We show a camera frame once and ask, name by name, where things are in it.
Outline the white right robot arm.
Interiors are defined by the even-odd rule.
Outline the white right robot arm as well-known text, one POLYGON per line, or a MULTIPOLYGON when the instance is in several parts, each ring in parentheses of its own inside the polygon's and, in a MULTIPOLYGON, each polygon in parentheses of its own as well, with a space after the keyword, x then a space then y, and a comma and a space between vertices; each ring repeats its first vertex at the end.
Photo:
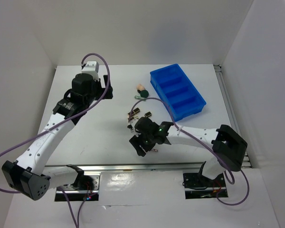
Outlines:
POLYGON ((140 118, 129 140, 139 156, 145 156, 155 145, 188 145, 204 148, 212 154, 199 171, 198 181, 209 186, 225 171, 239 172, 247 150, 247 142, 230 126, 201 129, 176 125, 173 122, 157 124, 147 117, 140 118))

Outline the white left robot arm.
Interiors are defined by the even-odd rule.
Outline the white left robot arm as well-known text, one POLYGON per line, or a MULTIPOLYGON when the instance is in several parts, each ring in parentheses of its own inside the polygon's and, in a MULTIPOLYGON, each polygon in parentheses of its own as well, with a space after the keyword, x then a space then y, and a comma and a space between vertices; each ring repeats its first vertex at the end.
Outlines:
POLYGON ((75 165, 47 168, 46 163, 63 138, 76 126, 89 107, 102 99, 112 99, 110 76, 104 75, 105 87, 90 74, 80 73, 72 80, 72 87, 60 100, 50 119, 30 147, 15 161, 6 161, 2 172, 8 185, 32 200, 42 198, 48 189, 69 185, 77 190, 91 189, 92 178, 75 165))

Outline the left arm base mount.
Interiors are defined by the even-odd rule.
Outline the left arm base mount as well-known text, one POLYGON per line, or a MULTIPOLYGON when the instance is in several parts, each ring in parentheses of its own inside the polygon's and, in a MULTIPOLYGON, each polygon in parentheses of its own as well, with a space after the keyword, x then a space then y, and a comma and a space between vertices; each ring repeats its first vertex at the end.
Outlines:
POLYGON ((99 200, 101 173, 99 171, 85 171, 85 176, 89 176, 91 180, 77 189, 71 185, 63 185, 61 187, 68 196, 70 202, 99 200))

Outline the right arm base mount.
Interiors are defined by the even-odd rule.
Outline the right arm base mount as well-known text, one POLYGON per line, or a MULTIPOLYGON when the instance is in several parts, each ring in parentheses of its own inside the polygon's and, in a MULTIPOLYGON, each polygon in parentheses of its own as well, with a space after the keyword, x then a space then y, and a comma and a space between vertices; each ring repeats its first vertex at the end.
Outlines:
POLYGON ((200 176, 198 173, 183 173, 182 185, 185 191, 185 199, 210 199, 227 198, 225 178, 220 174, 215 180, 200 176))

